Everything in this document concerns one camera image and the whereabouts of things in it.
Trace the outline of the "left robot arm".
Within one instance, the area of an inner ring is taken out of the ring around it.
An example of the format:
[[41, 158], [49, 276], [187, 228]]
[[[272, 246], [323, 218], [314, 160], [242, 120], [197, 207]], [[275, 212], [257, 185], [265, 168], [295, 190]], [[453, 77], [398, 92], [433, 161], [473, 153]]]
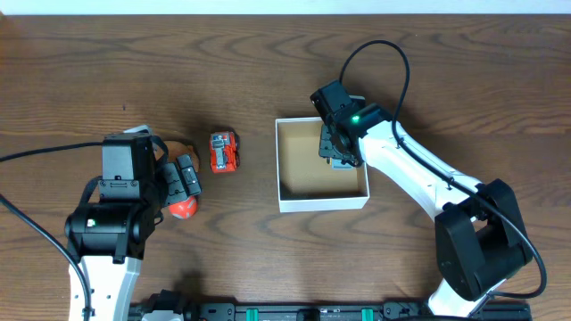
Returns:
[[[71, 320], [125, 320], [163, 208], [187, 199], [200, 161], [189, 145], [171, 155], [145, 147], [103, 149], [103, 174], [87, 187], [68, 217]], [[99, 202], [88, 192], [100, 190]]]

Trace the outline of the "yellow grey toy car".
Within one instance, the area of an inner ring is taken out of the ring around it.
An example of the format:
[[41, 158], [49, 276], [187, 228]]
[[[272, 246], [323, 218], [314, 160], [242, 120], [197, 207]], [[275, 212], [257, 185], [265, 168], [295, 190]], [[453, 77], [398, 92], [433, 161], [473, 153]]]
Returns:
[[352, 170], [354, 166], [349, 161], [332, 159], [331, 168], [333, 170]]

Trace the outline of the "red toy fire truck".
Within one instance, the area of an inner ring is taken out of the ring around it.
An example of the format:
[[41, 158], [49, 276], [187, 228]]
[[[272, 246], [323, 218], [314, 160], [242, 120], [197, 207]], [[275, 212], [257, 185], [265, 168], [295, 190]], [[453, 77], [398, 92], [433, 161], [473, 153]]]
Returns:
[[240, 165], [239, 142], [234, 131], [214, 132], [210, 136], [211, 170], [215, 174], [234, 172]]

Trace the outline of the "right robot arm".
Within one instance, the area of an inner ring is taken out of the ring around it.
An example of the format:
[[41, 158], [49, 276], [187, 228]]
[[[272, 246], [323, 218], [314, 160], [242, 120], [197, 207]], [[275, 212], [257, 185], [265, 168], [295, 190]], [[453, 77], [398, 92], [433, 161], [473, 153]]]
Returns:
[[356, 102], [321, 110], [323, 158], [388, 176], [434, 221], [443, 276], [428, 300], [438, 317], [472, 317], [537, 255], [513, 190], [457, 171], [416, 142], [389, 112]]

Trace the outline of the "orange toy ball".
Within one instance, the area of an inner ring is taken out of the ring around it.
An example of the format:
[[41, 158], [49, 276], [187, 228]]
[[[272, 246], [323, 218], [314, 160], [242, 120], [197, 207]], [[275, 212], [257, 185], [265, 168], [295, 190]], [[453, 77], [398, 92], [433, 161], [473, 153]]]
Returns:
[[168, 209], [175, 218], [189, 219], [197, 212], [198, 202], [195, 196], [189, 196], [185, 201], [171, 204]]

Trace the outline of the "white cardboard box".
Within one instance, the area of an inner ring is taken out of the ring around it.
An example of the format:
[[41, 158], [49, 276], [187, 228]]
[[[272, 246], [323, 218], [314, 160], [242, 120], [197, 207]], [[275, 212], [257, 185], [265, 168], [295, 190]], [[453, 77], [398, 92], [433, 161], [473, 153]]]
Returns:
[[319, 117], [277, 119], [276, 163], [279, 211], [360, 210], [369, 200], [364, 167], [335, 169], [319, 156]]

